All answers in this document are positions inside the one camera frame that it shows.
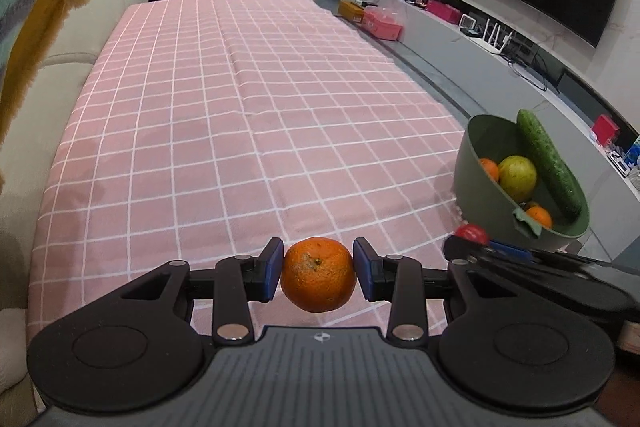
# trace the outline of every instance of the screw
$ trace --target screw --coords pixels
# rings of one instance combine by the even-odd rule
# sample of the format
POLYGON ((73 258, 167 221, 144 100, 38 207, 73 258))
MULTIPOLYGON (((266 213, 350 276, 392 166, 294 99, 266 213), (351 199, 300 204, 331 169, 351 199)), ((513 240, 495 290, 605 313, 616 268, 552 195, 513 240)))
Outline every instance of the screw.
POLYGON ((249 334, 249 328, 242 324, 225 324, 218 328, 218 336, 227 341, 240 341, 249 334))
POLYGON ((424 330, 415 324, 400 324, 392 332, 401 341, 417 341, 424 335, 424 330))

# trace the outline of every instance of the sofa cushion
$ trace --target sofa cushion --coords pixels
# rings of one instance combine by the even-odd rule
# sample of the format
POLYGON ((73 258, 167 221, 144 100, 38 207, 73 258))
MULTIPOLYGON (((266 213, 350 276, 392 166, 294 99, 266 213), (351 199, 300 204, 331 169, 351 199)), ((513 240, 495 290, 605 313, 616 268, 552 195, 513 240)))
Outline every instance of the sofa cushion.
POLYGON ((0 284, 10 301, 2 307, 24 307, 34 232, 40 200, 53 158, 62 139, 90 64, 58 64, 42 68, 9 127, 0 150, 5 183, 0 194, 0 284))
POLYGON ((73 10, 41 66, 82 62, 95 64, 122 14, 132 4, 147 0, 91 0, 73 10))

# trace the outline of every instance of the tangerine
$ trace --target tangerine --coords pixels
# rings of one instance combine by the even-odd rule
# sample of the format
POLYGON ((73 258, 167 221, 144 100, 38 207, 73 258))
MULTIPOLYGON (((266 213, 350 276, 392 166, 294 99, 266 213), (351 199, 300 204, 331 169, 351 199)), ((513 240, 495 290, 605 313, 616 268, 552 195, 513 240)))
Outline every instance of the tangerine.
POLYGON ((326 237, 310 237, 287 250, 280 285, 298 308, 311 313, 337 310, 356 285, 351 253, 326 237))
POLYGON ((482 158, 480 160, 480 165, 482 165, 484 172, 486 172, 496 183, 500 181, 500 168, 496 162, 489 158, 482 158))
POLYGON ((527 214, 539 222, 543 227, 547 227, 548 229, 553 228, 554 222, 553 219, 551 219, 551 214, 541 206, 530 207, 530 209, 527 210, 527 214))

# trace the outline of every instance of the sofa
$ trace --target sofa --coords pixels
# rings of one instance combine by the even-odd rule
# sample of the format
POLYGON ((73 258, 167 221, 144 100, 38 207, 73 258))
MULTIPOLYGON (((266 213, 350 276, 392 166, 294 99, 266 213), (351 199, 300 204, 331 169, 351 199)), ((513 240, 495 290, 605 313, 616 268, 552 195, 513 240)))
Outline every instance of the sofa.
MULTIPOLYGON (((125 10, 147 1, 91 0, 73 10, 11 124, 0 149, 0 170, 5 177, 0 194, 0 313, 26 308, 40 201, 82 86, 125 10)), ((16 342, 22 342, 12 335, 16 342)), ((1 427, 26 425, 35 415, 28 377, 0 394, 1 427)))

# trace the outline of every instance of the logo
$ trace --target logo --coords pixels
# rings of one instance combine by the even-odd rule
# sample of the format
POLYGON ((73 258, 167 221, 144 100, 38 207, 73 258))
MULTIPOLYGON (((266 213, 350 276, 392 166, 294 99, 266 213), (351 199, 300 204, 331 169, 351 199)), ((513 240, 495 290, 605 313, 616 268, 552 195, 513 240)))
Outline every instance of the logo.
POLYGON ((324 331, 322 333, 316 333, 314 335, 314 340, 318 341, 320 344, 324 344, 326 341, 331 340, 331 335, 329 335, 329 333, 324 333, 324 331))

